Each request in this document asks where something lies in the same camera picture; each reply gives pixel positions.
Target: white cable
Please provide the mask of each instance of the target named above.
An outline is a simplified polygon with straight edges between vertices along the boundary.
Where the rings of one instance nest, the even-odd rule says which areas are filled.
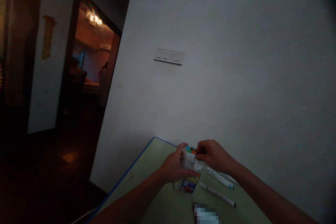
[[[89,211],[89,212],[87,212],[86,214],[84,214],[82,217],[80,217],[79,219],[77,219],[77,220],[75,220],[74,222],[72,222],[71,224],[74,224],[74,223],[76,223],[77,221],[79,221],[80,219],[82,219],[85,215],[87,215],[87,214],[89,214],[89,213],[91,213],[91,212],[93,212],[94,210],[96,210],[98,207],[96,207],[95,209],[92,209],[91,211]]]

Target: green table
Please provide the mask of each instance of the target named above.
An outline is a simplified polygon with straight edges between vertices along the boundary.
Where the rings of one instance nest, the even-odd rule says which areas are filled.
[[[96,214],[144,181],[161,166],[167,155],[174,151],[176,151],[175,145],[159,138],[153,138],[92,214],[88,222]],[[154,198],[141,223],[194,223],[194,203],[209,204],[211,208],[215,208],[222,223],[270,223],[240,186],[229,190],[208,173],[205,173],[202,182],[233,200],[237,207],[233,208],[204,190],[199,186],[199,183],[193,194],[176,190],[170,183],[165,185]]]

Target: ceiling light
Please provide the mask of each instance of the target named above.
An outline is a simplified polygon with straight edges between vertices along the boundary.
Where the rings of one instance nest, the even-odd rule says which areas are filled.
[[[93,29],[99,29],[100,25],[103,23],[97,15],[89,10],[86,12],[85,19]]]

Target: air conditioner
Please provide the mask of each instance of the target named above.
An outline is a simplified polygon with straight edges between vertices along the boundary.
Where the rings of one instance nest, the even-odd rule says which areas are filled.
[[[101,43],[100,48],[105,50],[111,50],[111,45]]]

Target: packaging label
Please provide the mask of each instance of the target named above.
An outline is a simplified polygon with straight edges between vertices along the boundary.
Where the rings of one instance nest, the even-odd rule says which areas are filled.
[[[181,191],[187,192],[187,193],[193,193],[196,188],[196,184],[199,181],[201,177],[200,173],[197,173],[196,177],[186,177],[183,180],[183,183],[181,185]]]

